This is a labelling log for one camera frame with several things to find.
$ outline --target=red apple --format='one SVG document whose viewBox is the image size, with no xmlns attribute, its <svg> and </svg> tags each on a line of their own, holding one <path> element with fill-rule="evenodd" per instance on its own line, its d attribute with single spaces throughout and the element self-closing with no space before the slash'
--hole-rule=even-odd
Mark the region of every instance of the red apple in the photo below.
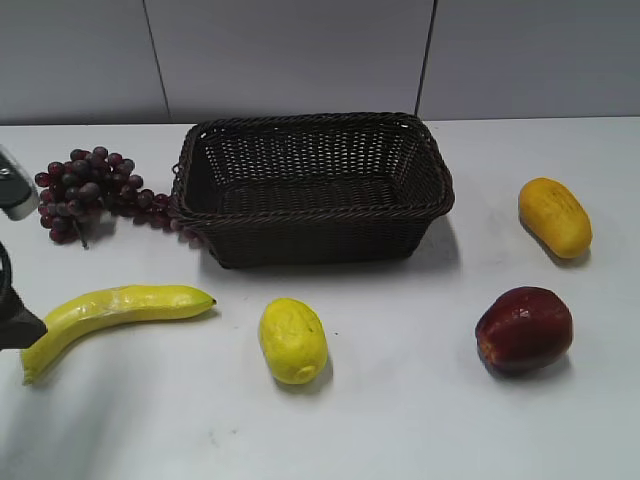
<svg viewBox="0 0 640 480">
<path fill-rule="evenodd" d="M 526 373 L 558 360 L 573 341 L 567 306 L 550 290 L 519 287 L 501 295 L 476 326 L 478 348 L 498 372 Z"/>
</svg>

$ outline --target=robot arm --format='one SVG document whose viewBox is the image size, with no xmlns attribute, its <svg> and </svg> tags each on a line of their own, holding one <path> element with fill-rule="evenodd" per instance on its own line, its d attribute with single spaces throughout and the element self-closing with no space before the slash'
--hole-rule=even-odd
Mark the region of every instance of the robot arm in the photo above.
<svg viewBox="0 0 640 480">
<path fill-rule="evenodd" d="M 37 205 L 36 189 L 28 174 L 0 146 L 0 208 L 11 220 L 22 220 Z M 28 348 L 47 332 L 47 328 L 24 307 L 11 286 L 11 261 L 1 242 L 0 260 L 0 350 Z"/>
</svg>

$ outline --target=white wall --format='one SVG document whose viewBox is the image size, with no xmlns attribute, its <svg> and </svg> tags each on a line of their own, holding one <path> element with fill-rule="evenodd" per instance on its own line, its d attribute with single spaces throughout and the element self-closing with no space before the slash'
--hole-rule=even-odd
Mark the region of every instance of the white wall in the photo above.
<svg viewBox="0 0 640 480">
<path fill-rule="evenodd" d="M 0 0 L 0 124 L 412 112 L 432 2 L 146 0 L 157 64 L 143 0 Z M 440 0 L 419 113 L 640 115 L 639 21 L 639 0 Z"/>
<path fill-rule="evenodd" d="M 0 124 L 168 118 L 140 0 L 0 0 Z"/>
<path fill-rule="evenodd" d="M 175 121 L 413 112 L 431 0 L 147 0 Z"/>
<path fill-rule="evenodd" d="M 640 115 L 640 1 L 441 0 L 420 115 Z"/>
</svg>

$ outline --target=grape stem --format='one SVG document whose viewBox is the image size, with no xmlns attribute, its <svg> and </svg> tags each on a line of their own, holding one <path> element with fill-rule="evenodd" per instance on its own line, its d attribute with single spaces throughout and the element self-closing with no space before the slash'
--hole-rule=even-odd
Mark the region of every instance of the grape stem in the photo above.
<svg viewBox="0 0 640 480">
<path fill-rule="evenodd" d="M 73 223 L 74 230 L 76 231 L 76 233 L 78 234 L 78 237 L 80 238 L 82 247 L 85 250 L 89 250 L 89 245 L 87 244 L 87 238 L 85 237 L 84 232 L 82 231 L 82 227 L 80 226 L 80 224 L 75 218 L 73 219 L 72 223 Z"/>
</svg>

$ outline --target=basket rim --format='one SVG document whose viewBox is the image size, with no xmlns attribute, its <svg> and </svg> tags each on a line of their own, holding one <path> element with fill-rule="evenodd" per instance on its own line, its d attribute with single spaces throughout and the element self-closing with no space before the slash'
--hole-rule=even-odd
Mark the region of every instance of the basket rim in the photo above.
<svg viewBox="0 0 640 480">
<path fill-rule="evenodd" d="M 431 142 L 431 152 L 433 160 L 436 161 L 437 170 L 440 174 L 442 190 L 440 196 L 434 202 L 416 203 L 416 204 L 398 204 L 387 206 L 347 206 L 335 208 L 317 208 L 307 210 L 272 210 L 256 213 L 215 213 L 215 212 L 197 212 L 189 208 L 185 198 L 187 196 L 187 182 L 193 151 L 196 142 L 201 138 L 204 130 L 213 127 L 256 127 L 261 125 L 287 125 L 290 123 L 308 122 L 335 122 L 336 120 L 353 121 L 353 120 L 393 120 L 404 121 L 413 124 L 414 128 L 418 128 L 424 133 L 424 141 Z M 408 113 L 391 113 L 391 112 L 353 112 L 353 113 L 320 113 L 311 115 L 292 115 L 292 116 L 275 116 L 275 117 L 254 117 L 254 118 L 230 118 L 219 119 L 209 122 L 202 122 L 194 125 L 186 134 L 183 148 L 180 154 L 179 162 L 174 165 L 173 172 L 175 179 L 173 183 L 173 194 L 171 196 L 171 204 L 177 215 L 188 223 L 227 223 L 227 224 L 245 224 L 245 223 L 265 223 L 280 221 L 317 221 L 317 220 L 341 220 L 341 219 L 423 219 L 425 217 L 438 217 L 448 213 L 453 207 L 455 194 L 453 192 L 453 181 L 451 172 L 447 168 L 440 155 L 438 144 L 431 135 L 428 127 L 416 115 Z"/>
</svg>

